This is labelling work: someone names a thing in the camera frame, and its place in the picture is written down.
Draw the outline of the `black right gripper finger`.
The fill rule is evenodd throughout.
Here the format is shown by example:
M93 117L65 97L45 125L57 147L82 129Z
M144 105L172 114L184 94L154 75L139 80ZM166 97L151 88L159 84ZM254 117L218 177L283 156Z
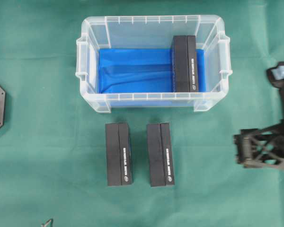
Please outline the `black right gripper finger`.
M242 129L233 142L236 162L245 168L284 170L284 120L263 129Z

